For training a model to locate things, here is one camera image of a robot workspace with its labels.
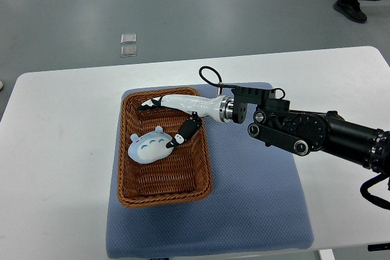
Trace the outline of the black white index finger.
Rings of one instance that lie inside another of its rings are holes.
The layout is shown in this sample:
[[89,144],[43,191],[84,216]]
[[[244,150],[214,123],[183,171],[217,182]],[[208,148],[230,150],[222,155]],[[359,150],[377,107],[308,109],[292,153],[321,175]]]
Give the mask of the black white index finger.
[[154,97],[145,102],[143,102],[138,108],[138,111],[154,110],[156,108],[161,108],[162,97]]

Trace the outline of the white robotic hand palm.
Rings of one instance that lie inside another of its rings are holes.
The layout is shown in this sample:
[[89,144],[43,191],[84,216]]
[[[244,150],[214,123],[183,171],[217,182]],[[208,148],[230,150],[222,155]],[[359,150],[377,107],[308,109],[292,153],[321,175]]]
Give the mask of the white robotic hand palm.
[[228,96],[206,98],[183,94],[168,94],[161,98],[160,105],[188,114],[196,113],[200,118],[211,117],[217,122],[232,120],[233,99]]

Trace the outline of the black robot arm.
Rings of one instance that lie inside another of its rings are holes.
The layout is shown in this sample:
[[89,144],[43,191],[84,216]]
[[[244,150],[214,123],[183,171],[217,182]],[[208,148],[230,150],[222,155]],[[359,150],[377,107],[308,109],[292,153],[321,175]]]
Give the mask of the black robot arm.
[[183,94],[154,97],[139,110],[172,108],[190,115],[179,132],[167,143],[175,147],[190,140],[200,129],[201,119],[242,124],[248,106],[256,106],[253,122],[248,126],[251,137],[298,156],[323,151],[359,164],[389,177],[389,132],[345,121],[337,111],[316,113],[290,110],[290,102],[275,96],[275,89],[265,90],[231,85],[232,97],[214,99]]

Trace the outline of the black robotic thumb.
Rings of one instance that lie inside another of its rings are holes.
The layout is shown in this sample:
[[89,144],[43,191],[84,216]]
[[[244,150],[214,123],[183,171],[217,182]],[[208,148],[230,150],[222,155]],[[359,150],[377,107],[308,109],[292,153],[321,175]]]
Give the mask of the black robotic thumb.
[[170,149],[182,145],[189,141],[201,128],[201,118],[192,113],[191,116],[182,124],[178,133],[166,144],[166,148]]

